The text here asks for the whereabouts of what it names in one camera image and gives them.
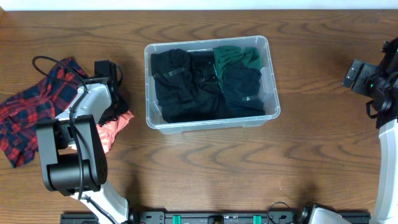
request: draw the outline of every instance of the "folded clothes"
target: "folded clothes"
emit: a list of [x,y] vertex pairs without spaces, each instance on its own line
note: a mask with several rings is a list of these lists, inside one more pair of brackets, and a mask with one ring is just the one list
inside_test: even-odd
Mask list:
[[156,97],[168,123],[265,115],[255,47],[169,50],[150,56]]
[[169,50],[150,56],[156,97],[168,123],[232,118],[209,53]]
[[97,124],[99,138],[101,139],[102,148],[105,153],[109,152],[111,149],[118,132],[126,127],[126,125],[129,124],[130,119],[133,117],[134,116],[131,112],[127,111],[119,115],[119,118],[116,121],[107,121],[102,126]]
[[260,54],[255,47],[221,46],[213,49],[216,61],[217,77],[223,89],[224,75],[230,65],[240,63],[244,68],[262,67]]
[[224,97],[235,118],[265,115],[264,103],[258,98],[261,72],[237,64],[224,74]]
[[213,51],[220,87],[234,117],[265,115],[258,98],[262,62],[257,48],[221,46]]
[[[61,61],[76,70],[83,78],[87,74],[72,58]],[[54,66],[51,77],[79,83],[78,77]],[[44,78],[29,89],[8,98],[0,105],[0,148],[13,167],[33,160],[37,151],[35,125],[38,121],[52,119],[64,111],[77,93],[77,85]]]

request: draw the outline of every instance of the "white wall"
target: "white wall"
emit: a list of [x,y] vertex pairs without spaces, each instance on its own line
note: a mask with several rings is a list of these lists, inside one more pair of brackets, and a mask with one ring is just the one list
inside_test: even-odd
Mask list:
[[398,9],[398,0],[0,0],[5,11],[134,9]]

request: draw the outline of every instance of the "pink cloth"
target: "pink cloth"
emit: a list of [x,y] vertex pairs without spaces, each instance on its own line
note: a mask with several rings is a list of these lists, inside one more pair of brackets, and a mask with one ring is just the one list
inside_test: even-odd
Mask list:
[[108,121],[102,127],[97,124],[99,138],[101,139],[102,148],[105,153],[109,152],[111,149],[118,132],[126,127],[133,117],[132,113],[128,110],[120,115],[117,121]]

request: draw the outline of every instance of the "green clamp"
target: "green clamp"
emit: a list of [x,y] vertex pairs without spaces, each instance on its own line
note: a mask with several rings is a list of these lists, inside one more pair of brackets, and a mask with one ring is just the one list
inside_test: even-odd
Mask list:
[[261,224],[261,216],[260,215],[253,215],[253,224]]
[[173,215],[173,224],[181,224],[181,216]]

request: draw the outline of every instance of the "wire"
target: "wire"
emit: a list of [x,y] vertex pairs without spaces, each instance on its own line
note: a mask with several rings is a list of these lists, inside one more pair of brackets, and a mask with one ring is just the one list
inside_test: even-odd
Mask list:
[[87,91],[87,86],[86,86],[86,83],[84,83],[83,78],[82,78],[73,68],[71,68],[71,67],[68,66],[68,65],[65,65],[64,63],[62,63],[62,62],[60,62],[60,61],[58,61],[58,60],[55,60],[54,58],[50,58],[50,57],[47,57],[47,56],[36,56],[36,57],[34,57],[34,58],[32,59],[32,65],[33,65],[33,67],[34,67],[38,72],[40,72],[41,74],[45,75],[47,78],[52,78],[52,79],[54,79],[54,80],[58,80],[58,81],[61,81],[61,82],[66,82],[66,83],[71,83],[71,84],[74,84],[74,85],[78,85],[78,84],[79,84],[79,83],[76,83],[76,82],[72,82],[72,81],[65,80],[65,74],[63,74],[64,79],[60,79],[60,78],[57,78],[57,77],[52,77],[51,75],[49,75],[49,74],[47,74],[47,73],[41,71],[41,69],[39,69],[38,66],[36,65],[36,60],[37,60],[37,59],[40,59],[40,58],[41,58],[41,59],[50,60],[50,61],[52,61],[52,62],[55,62],[55,63],[57,63],[58,65],[60,65],[61,67],[66,68],[67,70],[69,70],[70,72],[72,72],[72,73],[79,79],[80,83],[84,86],[85,91]]
[[84,170],[83,170],[83,158],[81,156],[81,148],[80,148],[79,139],[76,134],[76,127],[75,127],[75,122],[73,120],[73,114],[75,113],[75,109],[76,109],[77,105],[79,105],[80,101],[86,96],[86,94],[87,94],[87,91],[84,91],[83,94],[81,94],[81,96],[72,105],[72,107],[69,108],[69,126],[70,126],[70,130],[72,132],[72,137],[75,140],[76,149],[77,149],[77,157],[79,160],[79,170],[80,170],[80,186],[79,186],[78,200],[81,199],[81,195],[83,193]]
[[122,81],[123,81],[123,71],[122,71],[122,68],[120,67],[120,65],[116,65],[116,66],[118,67],[118,69],[120,71],[120,79],[118,81],[118,86],[120,86],[122,84]]
[[108,220],[111,221],[112,224],[118,224],[118,222],[113,219],[110,215],[108,215],[100,206],[97,205],[90,197],[83,197],[83,200],[86,200],[87,203],[91,203],[97,211],[99,211],[103,216],[105,216]]
[[381,87],[381,90],[384,90],[387,85],[390,83],[390,81],[392,80],[392,78],[396,77],[398,75],[398,71],[397,72],[393,72],[386,80],[386,82],[383,84],[383,86]]
[[275,206],[275,205],[277,205],[277,204],[286,205],[286,206],[290,209],[290,207],[289,207],[285,202],[275,202],[275,203],[273,203],[273,204],[268,208],[268,211],[267,211],[268,223],[271,221],[273,224],[276,224],[272,219],[269,219],[269,210],[271,210],[271,209],[273,208],[273,206]]

